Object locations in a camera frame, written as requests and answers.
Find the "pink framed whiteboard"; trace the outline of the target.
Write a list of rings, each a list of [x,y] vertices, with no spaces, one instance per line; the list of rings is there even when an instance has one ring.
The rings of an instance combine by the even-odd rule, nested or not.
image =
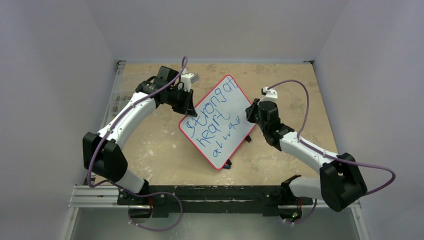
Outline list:
[[[185,116],[179,130],[217,170],[231,159],[254,128],[247,121],[251,105],[242,88],[226,75],[195,106],[197,116]]]

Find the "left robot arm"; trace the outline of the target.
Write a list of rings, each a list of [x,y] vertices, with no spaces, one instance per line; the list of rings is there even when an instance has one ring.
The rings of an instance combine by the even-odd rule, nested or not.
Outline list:
[[[195,117],[192,84],[198,74],[161,66],[157,75],[141,82],[126,106],[96,133],[87,132],[82,139],[83,166],[136,195],[147,195],[149,183],[128,167],[125,143],[160,105],[166,104],[179,114]]]

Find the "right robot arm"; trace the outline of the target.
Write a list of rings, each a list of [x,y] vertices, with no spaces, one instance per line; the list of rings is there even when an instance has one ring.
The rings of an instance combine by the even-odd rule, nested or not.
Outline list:
[[[289,154],[318,173],[318,178],[293,176],[282,183],[291,198],[323,200],[335,212],[341,212],[368,192],[355,158],[338,154],[301,139],[293,128],[281,122],[277,104],[256,98],[245,109],[248,122],[259,126],[266,142]]]

